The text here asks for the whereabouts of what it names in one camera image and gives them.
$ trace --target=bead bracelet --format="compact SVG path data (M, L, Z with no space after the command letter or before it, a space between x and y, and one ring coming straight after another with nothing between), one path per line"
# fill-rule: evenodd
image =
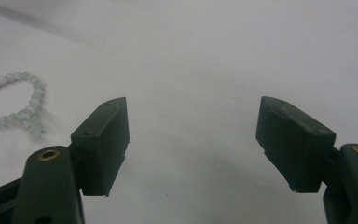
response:
M30 131L32 135L40 135L43 132L43 126L37 119L37 111L42 99L44 88L42 81L36 75L28 72L23 73L8 73L5 76L0 76L0 87L15 81L25 81L34 86L34 93L31 96L29 104L18 113L13 113L8 116L0 118L0 128L8 125L21 124L24 130Z

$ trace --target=white table surface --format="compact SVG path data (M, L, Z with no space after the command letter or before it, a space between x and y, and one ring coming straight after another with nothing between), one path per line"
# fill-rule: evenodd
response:
M46 132L0 131L0 186L127 97L127 159L87 223L326 223L325 186L291 192L255 140L263 95L358 143L358 1L0 0L0 75L18 71L47 86ZM0 90L0 116L31 91Z

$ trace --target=transparent bracelet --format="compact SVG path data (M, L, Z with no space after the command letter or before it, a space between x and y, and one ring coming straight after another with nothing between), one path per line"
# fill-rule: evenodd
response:
M42 81L36 75L28 72L23 73L9 73L5 76L0 76L0 88L15 81L25 81L34 86L34 93L31 96L29 104L18 113L13 113L0 118L0 129L9 125L21 125L24 130L27 130L32 135L40 135L43 132L43 125L37 118L37 112L40 106L40 100L44 93Z

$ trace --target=white background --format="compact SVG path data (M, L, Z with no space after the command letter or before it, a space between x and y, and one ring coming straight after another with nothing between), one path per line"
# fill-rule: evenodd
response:
M127 97L127 159L87 223L326 223L324 186L291 192L255 140L263 95L358 143L358 1L0 0L0 75L18 71L46 84L46 132L0 131L0 186ZM2 88L0 116L31 92Z

